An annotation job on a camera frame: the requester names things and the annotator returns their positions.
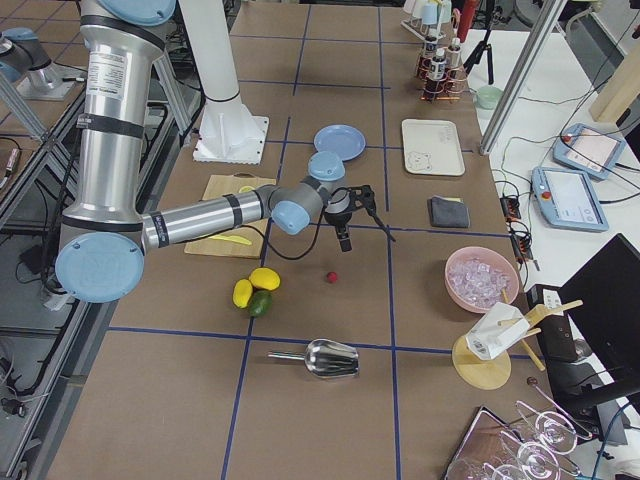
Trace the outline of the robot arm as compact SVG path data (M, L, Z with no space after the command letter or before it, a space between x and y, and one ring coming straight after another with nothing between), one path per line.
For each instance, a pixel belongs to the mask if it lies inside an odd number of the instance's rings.
M62 101L77 83L83 70L55 63L29 28L1 32L1 73L25 99Z
M78 191L62 215L55 273L73 297L122 298L139 283L144 256L269 218L297 234L345 188L334 153L313 155L307 176L165 211L136 210L145 109L153 64L164 54L166 25L180 13L206 99L196 156L256 163L268 121L250 113L237 82L224 7L219 1L85 1L81 32L89 51Z

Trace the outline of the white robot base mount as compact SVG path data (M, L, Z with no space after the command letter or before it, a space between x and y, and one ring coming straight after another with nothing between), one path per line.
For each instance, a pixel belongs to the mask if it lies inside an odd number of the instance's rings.
M255 165L261 162L269 119L244 104L221 1L179 3L205 105L194 159Z

